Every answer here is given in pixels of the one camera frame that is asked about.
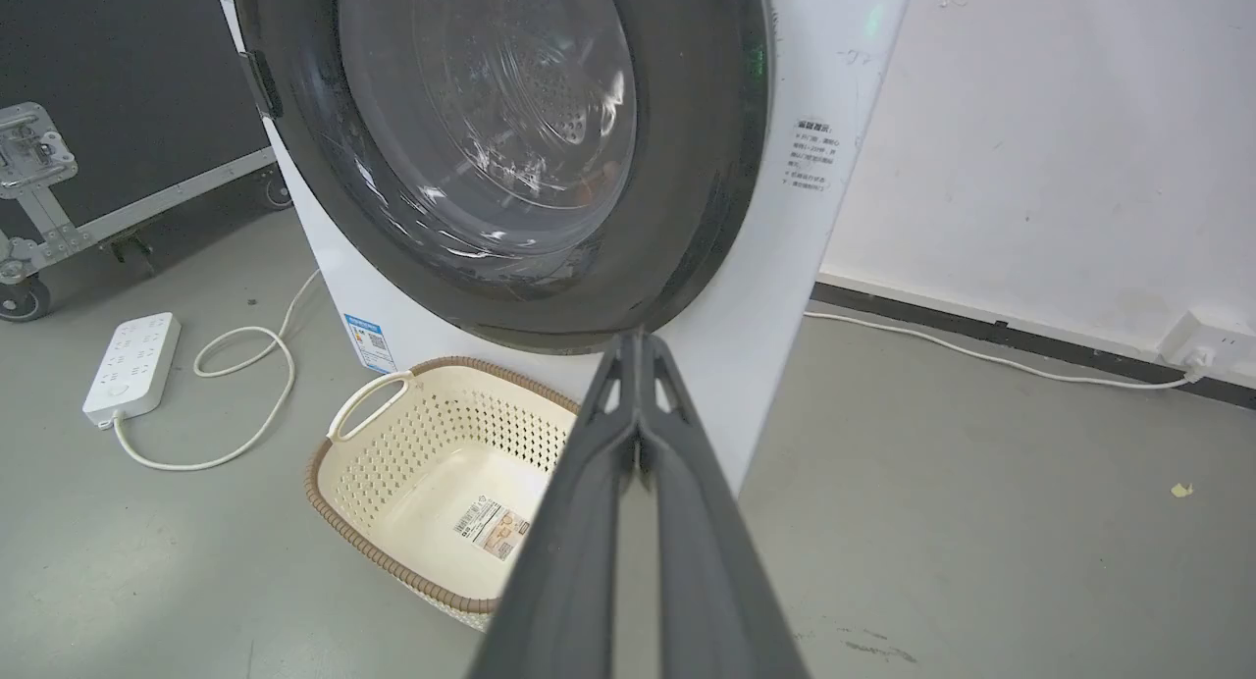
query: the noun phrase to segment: product label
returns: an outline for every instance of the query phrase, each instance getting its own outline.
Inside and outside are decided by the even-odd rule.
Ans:
[[[372,321],[349,316],[348,313],[344,314],[344,321],[349,325],[353,344],[358,348],[358,356],[362,358],[363,365],[386,375],[397,370],[392,353],[388,351],[388,340],[384,339],[384,331],[379,326]]]
[[[794,139],[781,183],[803,191],[828,191],[839,146],[828,122],[799,119],[794,123]]]
[[[455,523],[453,531],[463,540],[505,561],[510,552],[524,542],[529,527],[531,525],[520,515],[506,510],[492,498],[480,496],[458,523]]]

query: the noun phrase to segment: concrete floor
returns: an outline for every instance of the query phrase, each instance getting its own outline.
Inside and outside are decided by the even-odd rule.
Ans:
[[[57,313],[0,323],[3,674],[461,676],[480,635],[305,502],[306,458],[369,378],[325,290],[289,340],[299,379],[279,428],[244,458],[156,473],[80,414],[113,326],[168,309],[183,334],[162,407],[131,423],[141,451],[207,459],[264,418],[279,358],[220,380],[191,359],[232,326],[278,326],[313,259],[295,215],[214,208],[158,227],[154,280],[80,255],[46,274]],[[1252,676],[1253,472],[1252,412],[808,321],[741,503],[815,676]],[[1194,495],[1171,496],[1179,482]],[[629,515],[637,527],[648,518]],[[649,576],[651,550],[633,546],[625,574]],[[654,629],[625,633],[647,645]],[[652,651],[620,653],[620,675],[648,675]]]

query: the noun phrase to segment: washing machine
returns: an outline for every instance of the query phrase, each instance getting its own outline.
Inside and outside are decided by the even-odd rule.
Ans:
[[[654,330],[740,487],[907,0],[222,3],[362,365]]]

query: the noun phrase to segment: caster wheel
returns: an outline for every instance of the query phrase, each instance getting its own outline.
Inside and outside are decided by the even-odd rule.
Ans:
[[[288,183],[278,173],[270,174],[261,187],[261,197],[270,210],[291,208],[293,196],[288,192]]]
[[[109,245],[109,250],[113,251],[113,259],[126,264],[128,271],[138,276],[139,280],[151,280],[151,277],[157,276],[157,267],[153,267],[152,260],[148,260],[153,250],[148,242],[141,241],[139,237],[129,236],[114,241]]]
[[[28,276],[19,285],[0,290],[0,321],[26,323],[44,318],[53,295],[39,277]]]

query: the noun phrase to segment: power cord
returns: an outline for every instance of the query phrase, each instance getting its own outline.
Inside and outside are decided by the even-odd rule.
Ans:
[[[859,320],[859,318],[839,316],[839,314],[835,313],[806,311],[803,313],[803,316],[821,318],[825,321],[854,323],[857,326],[867,326],[868,329],[874,330],[887,330],[889,334],[914,335],[917,339],[929,340],[931,344],[938,344],[942,348],[952,349],[955,353],[963,353],[970,358],[977,358],[977,360],[995,361],[999,363],[999,365],[1014,366],[1020,372],[1029,372],[1031,375],[1039,375],[1039,378],[1046,378],[1049,380],[1055,380],[1056,383],[1103,384],[1108,385],[1108,388],[1119,389],[1173,389],[1181,388],[1182,384],[1198,383],[1198,380],[1202,380],[1212,361],[1211,353],[1205,351],[1205,349],[1197,349],[1197,351],[1191,353],[1191,356],[1187,358],[1187,365],[1191,366],[1191,369],[1183,378],[1179,380],[1172,380],[1172,383],[1122,383],[1122,380],[1104,380],[1099,378],[1075,378],[1075,375],[1055,375],[1053,372],[1041,372],[1034,369],[1032,366],[1021,365],[1019,361],[1007,360],[1007,358],[996,358],[992,356],[992,354],[975,353],[970,349],[960,348],[956,344],[948,343],[947,340],[938,339],[936,335],[922,334],[919,330],[901,329],[901,326],[885,326],[883,323],[863,321]]]
[[[283,407],[284,403],[288,402],[288,393],[293,392],[293,384],[296,380],[296,361],[293,361],[293,353],[290,351],[290,349],[288,349],[288,344],[284,343],[284,334],[288,330],[288,323],[291,321],[293,309],[296,309],[296,302],[299,302],[301,295],[305,294],[305,290],[309,289],[309,285],[314,282],[315,277],[318,276],[319,276],[319,269],[315,269],[315,271],[310,274],[309,280],[305,280],[304,285],[301,285],[301,289],[296,291],[296,295],[295,297],[293,297],[291,304],[288,304],[288,313],[284,314],[284,321],[281,323],[281,325],[279,325],[278,334],[274,330],[264,329],[264,326],[241,326],[241,329],[232,329],[226,331],[226,334],[222,334],[219,338],[210,340],[210,344],[202,348],[201,353],[196,354],[196,360],[192,361],[192,370],[196,372],[197,378],[222,378],[224,375],[231,375],[232,372],[244,370],[246,366],[252,365],[252,363],[256,363],[261,360],[261,358],[268,356],[268,354],[270,354],[270,351],[274,351],[274,349],[279,349],[284,354],[284,360],[288,361],[288,380],[284,384],[284,392],[279,393],[279,398],[275,402],[275,405],[271,407],[270,414],[266,415],[266,419],[261,423],[261,428],[257,429],[256,434],[252,434],[252,438],[249,438],[249,441],[245,442],[244,446],[239,447],[236,451],[229,452],[229,454],[221,458],[216,458],[214,461],[206,461],[206,463],[188,463],[188,464],[157,463],[157,461],[148,461],[143,456],[139,456],[139,452],[136,452],[136,449],[131,447],[131,443],[127,442],[127,434],[122,432],[122,419],[123,419],[122,412],[114,412],[113,432],[118,437],[118,443],[122,443],[122,451],[126,451],[127,456],[133,458],[136,463],[141,466],[148,466],[148,468],[153,469],[175,469],[175,472],[190,472],[190,469],[207,469],[207,468],[214,468],[215,466],[222,466],[224,463],[234,461],[239,458],[239,456],[242,456],[244,452],[249,451],[263,437],[263,434],[266,433],[266,429],[270,428],[270,424],[274,423],[275,415],[279,414],[279,407]],[[269,346],[266,346],[261,353],[255,354],[255,356],[249,358],[249,360],[240,361],[237,363],[237,365],[226,366],[226,369],[224,370],[202,369],[201,363],[205,360],[206,354],[221,346],[224,340],[231,339],[232,335],[251,334],[251,331],[255,331],[255,334],[264,334],[266,338],[269,338],[270,339]]]

